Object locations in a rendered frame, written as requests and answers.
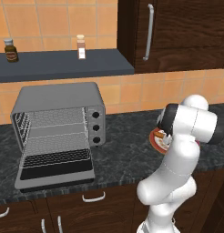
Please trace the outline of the grey toaster oven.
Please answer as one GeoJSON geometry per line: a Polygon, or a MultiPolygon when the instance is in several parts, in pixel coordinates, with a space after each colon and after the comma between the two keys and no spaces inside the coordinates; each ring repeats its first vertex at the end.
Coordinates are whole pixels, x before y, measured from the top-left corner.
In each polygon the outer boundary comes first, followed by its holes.
{"type": "Polygon", "coordinates": [[[100,146],[106,110],[94,82],[24,86],[10,115],[22,158],[100,146]],[[100,137],[98,144],[94,137],[100,137]]]}

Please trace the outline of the brown jar with grey lid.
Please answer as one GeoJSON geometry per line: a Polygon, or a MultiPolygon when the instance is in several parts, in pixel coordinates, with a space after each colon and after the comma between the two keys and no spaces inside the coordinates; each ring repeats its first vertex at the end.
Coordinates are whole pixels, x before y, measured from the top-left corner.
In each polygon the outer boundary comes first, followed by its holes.
{"type": "Polygon", "coordinates": [[[12,39],[5,39],[5,55],[8,62],[17,62],[18,53],[12,39]]]}

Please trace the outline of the dark wood drawer front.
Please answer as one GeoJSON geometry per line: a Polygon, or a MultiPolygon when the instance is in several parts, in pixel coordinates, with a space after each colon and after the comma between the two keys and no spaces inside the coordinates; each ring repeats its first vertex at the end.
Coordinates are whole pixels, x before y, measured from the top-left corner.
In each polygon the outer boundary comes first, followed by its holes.
{"type": "Polygon", "coordinates": [[[47,198],[54,228],[59,233],[57,217],[61,216],[63,233],[131,233],[136,198],[135,185],[106,187],[47,198]],[[85,198],[105,199],[85,203],[85,198]]]}
{"type": "Polygon", "coordinates": [[[10,208],[7,216],[0,218],[0,233],[40,233],[36,213],[30,201],[0,206],[0,214],[10,208]]]}

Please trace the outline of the dark grey wall shelf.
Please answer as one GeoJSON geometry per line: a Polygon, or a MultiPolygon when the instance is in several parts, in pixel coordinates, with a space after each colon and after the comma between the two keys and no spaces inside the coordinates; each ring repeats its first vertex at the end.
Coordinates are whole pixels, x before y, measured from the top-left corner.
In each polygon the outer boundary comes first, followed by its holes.
{"type": "Polygon", "coordinates": [[[117,49],[87,50],[79,60],[77,51],[25,52],[17,63],[0,54],[0,83],[28,82],[94,76],[133,75],[134,67],[117,49]]]}

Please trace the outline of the dark wood base cabinet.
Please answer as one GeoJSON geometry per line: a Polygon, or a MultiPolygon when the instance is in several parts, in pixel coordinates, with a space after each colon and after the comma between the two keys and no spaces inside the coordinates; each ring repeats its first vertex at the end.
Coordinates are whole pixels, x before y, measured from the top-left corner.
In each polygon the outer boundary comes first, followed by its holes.
{"type": "Polygon", "coordinates": [[[180,233],[224,233],[224,168],[194,173],[196,195],[175,213],[180,233]]]}

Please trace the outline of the spice bottle with tan cap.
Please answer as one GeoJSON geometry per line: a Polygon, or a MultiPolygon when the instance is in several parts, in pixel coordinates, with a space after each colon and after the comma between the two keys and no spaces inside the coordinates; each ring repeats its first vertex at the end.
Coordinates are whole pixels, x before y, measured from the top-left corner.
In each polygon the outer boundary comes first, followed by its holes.
{"type": "Polygon", "coordinates": [[[85,36],[84,35],[77,35],[76,36],[77,42],[77,54],[79,59],[86,58],[86,43],[85,43],[85,36]]]}

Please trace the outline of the toaster oven door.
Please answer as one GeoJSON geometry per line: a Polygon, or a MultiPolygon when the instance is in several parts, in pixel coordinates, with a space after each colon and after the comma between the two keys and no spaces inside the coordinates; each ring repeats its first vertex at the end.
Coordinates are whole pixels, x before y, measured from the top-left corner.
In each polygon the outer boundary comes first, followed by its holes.
{"type": "Polygon", "coordinates": [[[22,192],[92,182],[95,172],[89,148],[24,157],[15,188],[22,192]]]}

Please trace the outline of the red plate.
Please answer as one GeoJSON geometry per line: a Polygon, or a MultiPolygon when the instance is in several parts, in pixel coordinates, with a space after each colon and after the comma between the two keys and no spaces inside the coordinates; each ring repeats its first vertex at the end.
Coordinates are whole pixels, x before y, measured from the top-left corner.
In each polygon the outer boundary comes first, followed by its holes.
{"type": "Polygon", "coordinates": [[[149,134],[149,141],[153,148],[164,155],[179,157],[198,157],[199,143],[193,136],[186,134],[167,135],[162,129],[156,127],[149,134]],[[164,138],[154,135],[155,132],[165,134],[164,138]]]}

